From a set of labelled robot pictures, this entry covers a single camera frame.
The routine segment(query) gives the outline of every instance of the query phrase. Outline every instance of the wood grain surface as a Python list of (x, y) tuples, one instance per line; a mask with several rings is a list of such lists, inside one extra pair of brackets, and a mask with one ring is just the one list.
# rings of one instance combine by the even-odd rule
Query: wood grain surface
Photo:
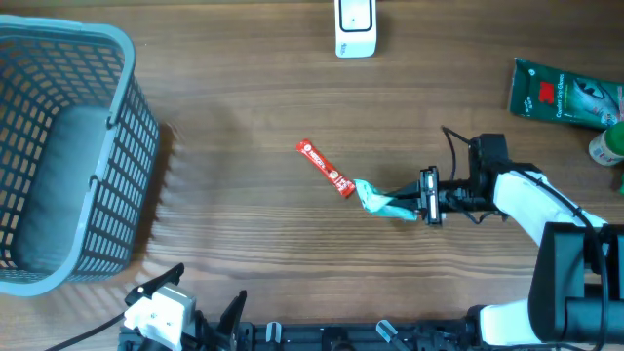
[[(0, 296), (0, 349), (40, 350), (120, 313), (135, 285), (178, 262), (212, 320), (247, 289), (255, 323), (454, 318), (527, 296), (536, 246), (517, 223), (442, 229), (366, 214), (294, 150), (309, 137), (347, 176), (395, 189), (437, 165), (440, 132), (505, 133), (585, 209), (619, 221), (622, 168), (587, 155), (596, 131), (506, 110), (513, 58), (624, 81), (624, 3), (380, 2), (374, 57), (334, 54), (333, 5), (43, 8), (25, 16), (107, 22), (136, 45), (136, 77), (163, 142), (136, 252), (108, 282)], [(467, 176), (467, 150), (458, 150)], [(113, 350), (117, 329), (73, 350)]]

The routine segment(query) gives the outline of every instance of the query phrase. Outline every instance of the red wrapper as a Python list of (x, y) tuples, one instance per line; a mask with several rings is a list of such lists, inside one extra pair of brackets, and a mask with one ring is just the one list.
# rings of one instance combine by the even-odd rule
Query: red wrapper
[(336, 190), (345, 198), (355, 190), (353, 181), (340, 172), (312, 145), (308, 139), (302, 140), (297, 146), (297, 151), (302, 153), (310, 162), (312, 162), (321, 171), (322, 174), (333, 184)]

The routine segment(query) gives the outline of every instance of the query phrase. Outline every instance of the laundry basket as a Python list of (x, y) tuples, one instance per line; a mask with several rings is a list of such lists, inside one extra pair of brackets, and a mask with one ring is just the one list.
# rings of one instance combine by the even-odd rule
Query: laundry basket
[(120, 29), (0, 16), (0, 293), (130, 260), (159, 143)]

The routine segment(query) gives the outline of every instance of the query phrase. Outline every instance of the teal cloth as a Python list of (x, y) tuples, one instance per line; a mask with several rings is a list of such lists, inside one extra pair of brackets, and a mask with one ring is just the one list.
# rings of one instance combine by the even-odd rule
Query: teal cloth
[(360, 201), (362, 202), (362, 207), (369, 213), (383, 217), (400, 218), (403, 220), (418, 220), (418, 216), (415, 212), (388, 205), (388, 203), (394, 200), (394, 198), (384, 196), (367, 181), (355, 179), (354, 182), (355, 189), (357, 190)]

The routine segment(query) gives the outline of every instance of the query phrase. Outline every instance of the black cable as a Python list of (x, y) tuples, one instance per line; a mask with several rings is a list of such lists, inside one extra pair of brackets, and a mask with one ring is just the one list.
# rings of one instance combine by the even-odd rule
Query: black cable
[[(455, 157), (455, 147), (452, 144), (452, 140), (450, 139), (450, 136), (454, 136), (468, 145), (470, 145), (470, 140), (456, 133), (455, 131), (453, 131), (452, 129), (448, 127), (442, 126), (441, 128), (442, 128), (442, 132), (445, 134), (445, 137), (447, 137), (448, 147), (450, 148), (450, 157), (452, 158), (452, 166), (450, 169), (450, 177), (448, 178), (448, 180), (453, 180), (455, 178), (455, 171), (457, 169), (457, 160)], [(471, 215), (468, 211), (466, 211), (466, 209), (461, 207), (461, 205), (459, 204), (459, 199), (457, 199), (454, 195), (447, 194), (447, 200), (450, 206), (454, 210), (456, 210), (459, 213), (464, 214), (468, 219), (470, 219), (473, 223), (477, 225), (481, 224), (484, 221), (484, 219), (486, 219), (486, 217), (488, 217), (489, 215), (500, 215), (499, 211), (488, 211), (482, 214), (479, 217), (479, 219), (476, 219), (473, 215)]]
[(83, 332), (78, 336), (74, 336), (72, 338), (70, 338), (69, 340), (66, 340), (58, 345), (52, 346), (51, 348), (46, 349), (46, 351), (59, 351), (64, 349), (65, 347), (69, 347), (75, 343), (78, 343), (88, 337), (91, 337), (99, 332), (103, 332), (104, 330), (114, 326), (117, 322), (121, 321), (124, 319), (124, 313), (121, 313), (118, 316), (113, 317), (113, 319), (111, 319), (110, 321), (104, 323), (103, 325), (93, 328), (90, 331), (87, 332)]
[(445, 134), (445, 137), (447, 137), (447, 141), (448, 141), (448, 147), (450, 147), (450, 157), (452, 157), (452, 168), (450, 169), (450, 177), (448, 178), (448, 180), (453, 180), (455, 178), (455, 170), (457, 168), (457, 160), (455, 158), (455, 147), (452, 145), (452, 140), (450, 139), (450, 136), (454, 136), (456, 138), (458, 138), (459, 140), (470, 144), (470, 140), (468, 140), (467, 138), (459, 135), (458, 133), (452, 131), (451, 129), (442, 126), (442, 133)]
[(447, 193), (447, 200), (448, 200), (448, 205), (456, 210), (457, 212), (464, 214), (468, 219), (470, 219), (473, 223), (479, 225), (481, 224), (484, 219), (486, 219), (489, 215), (501, 215), (500, 211), (487, 211), (483, 214), (481, 214), (481, 216), (479, 217), (479, 219), (476, 219), (472, 214), (470, 214), (470, 212), (466, 211), (466, 209), (462, 208), (459, 205), (459, 199), (457, 199), (456, 196)]

